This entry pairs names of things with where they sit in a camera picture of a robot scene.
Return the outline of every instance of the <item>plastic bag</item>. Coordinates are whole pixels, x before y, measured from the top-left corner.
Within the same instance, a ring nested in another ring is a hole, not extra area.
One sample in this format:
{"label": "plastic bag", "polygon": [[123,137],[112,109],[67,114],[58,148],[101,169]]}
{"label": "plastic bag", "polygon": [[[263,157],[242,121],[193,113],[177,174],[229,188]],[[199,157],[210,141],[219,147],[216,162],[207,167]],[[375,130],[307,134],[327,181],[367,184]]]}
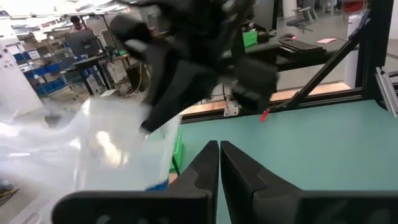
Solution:
{"label": "plastic bag", "polygon": [[74,191],[164,189],[180,118],[147,135],[140,127],[148,109],[91,98],[60,128],[0,123],[0,174],[17,187],[34,185],[43,204],[33,201],[13,223],[32,212],[48,222],[52,205]]}

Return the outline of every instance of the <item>blue bin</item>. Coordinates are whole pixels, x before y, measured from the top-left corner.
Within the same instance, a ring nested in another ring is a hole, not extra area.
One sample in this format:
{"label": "blue bin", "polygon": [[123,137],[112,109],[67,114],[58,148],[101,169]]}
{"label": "blue bin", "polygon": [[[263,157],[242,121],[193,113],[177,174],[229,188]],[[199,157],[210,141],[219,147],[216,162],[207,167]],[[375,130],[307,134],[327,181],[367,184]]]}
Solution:
{"label": "blue bin", "polygon": [[43,86],[43,88],[44,88],[46,93],[51,93],[51,92],[54,91],[53,82],[43,83],[42,86]]}
{"label": "blue bin", "polygon": [[62,78],[58,78],[58,79],[54,80],[52,83],[56,90],[61,89],[65,86],[65,82],[63,81]]}
{"label": "blue bin", "polygon": [[32,70],[24,72],[26,78],[34,78],[34,72]]}
{"label": "blue bin", "polygon": [[16,62],[20,62],[20,61],[24,61],[25,60],[24,56],[21,53],[14,54],[13,56],[14,56]]}
{"label": "blue bin", "polygon": [[55,73],[61,70],[60,65],[57,63],[46,66],[47,73]]}
{"label": "blue bin", "polygon": [[45,75],[45,74],[47,74],[48,72],[47,72],[47,70],[45,69],[45,67],[40,67],[40,68],[36,68],[35,69],[35,74],[36,75],[38,75],[38,76],[42,76],[42,75]]}
{"label": "blue bin", "polygon": [[35,92],[40,95],[45,95],[44,89],[40,85],[34,87]]}
{"label": "blue bin", "polygon": [[26,60],[30,60],[31,59],[31,57],[30,57],[28,52],[24,52],[24,57],[25,57]]}

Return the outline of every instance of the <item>green table surface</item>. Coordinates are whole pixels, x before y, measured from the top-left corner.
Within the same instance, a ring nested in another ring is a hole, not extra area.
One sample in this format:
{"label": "green table surface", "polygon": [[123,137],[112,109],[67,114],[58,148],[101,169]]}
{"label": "green table surface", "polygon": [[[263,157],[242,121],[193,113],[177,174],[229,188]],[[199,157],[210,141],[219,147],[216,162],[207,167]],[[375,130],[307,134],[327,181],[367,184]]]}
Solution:
{"label": "green table surface", "polygon": [[[398,120],[374,101],[183,124],[184,170],[227,140],[304,190],[398,190]],[[221,180],[217,223],[230,223]]]}

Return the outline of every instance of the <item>person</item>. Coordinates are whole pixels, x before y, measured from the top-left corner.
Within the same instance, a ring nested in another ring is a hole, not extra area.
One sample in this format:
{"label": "person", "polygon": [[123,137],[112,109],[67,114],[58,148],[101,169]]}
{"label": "person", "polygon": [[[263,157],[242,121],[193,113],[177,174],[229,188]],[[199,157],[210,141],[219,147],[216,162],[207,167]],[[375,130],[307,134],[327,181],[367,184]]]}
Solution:
{"label": "person", "polygon": [[[79,18],[78,16],[71,16],[71,17],[70,17],[70,22],[73,24],[73,30],[70,31],[71,33],[79,32],[79,31],[83,30],[83,26],[82,26],[82,24],[81,24],[81,22],[80,22],[80,18]],[[82,56],[82,55],[76,55],[76,56],[81,57],[82,59],[85,58],[85,57]],[[91,74],[93,74],[93,77],[94,77],[95,82],[97,83],[97,85],[98,85],[101,89],[105,89],[104,83],[102,82],[102,79],[101,79],[100,76],[98,75],[97,71],[96,71],[94,68],[89,68],[89,69],[87,69],[87,70],[88,70]],[[105,75],[107,76],[107,79],[108,79],[108,80],[111,79],[111,78],[110,78],[110,75],[108,74],[108,71],[107,71],[107,70],[105,70],[105,71],[106,71],[106,72],[105,72]]]}
{"label": "person", "polygon": [[71,32],[78,32],[83,29],[78,16],[71,16],[70,22],[73,24],[73,30]]}

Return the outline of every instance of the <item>green box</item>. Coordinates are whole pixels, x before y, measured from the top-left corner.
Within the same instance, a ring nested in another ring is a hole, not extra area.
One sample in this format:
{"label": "green box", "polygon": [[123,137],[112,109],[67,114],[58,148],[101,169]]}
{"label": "green box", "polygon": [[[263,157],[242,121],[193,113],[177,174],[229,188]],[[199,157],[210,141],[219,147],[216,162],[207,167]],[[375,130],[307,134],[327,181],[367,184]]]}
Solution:
{"label": "green box", "polygon": [[250,31],[243,33],[244,47],[249,47],[257,44],[257,31]]}
{"label": "green box", "polygon": [[[174,142],[174,159],[177,162],[177,167],[181,167],[181,161],[182,161],[182,151],[183,151],[183,144],[182,144],[182,134],[181,134],[181,129],[178,130],[177,138],[175,139]],[[175,172],[173,162],[170,162],[170,172]]]}

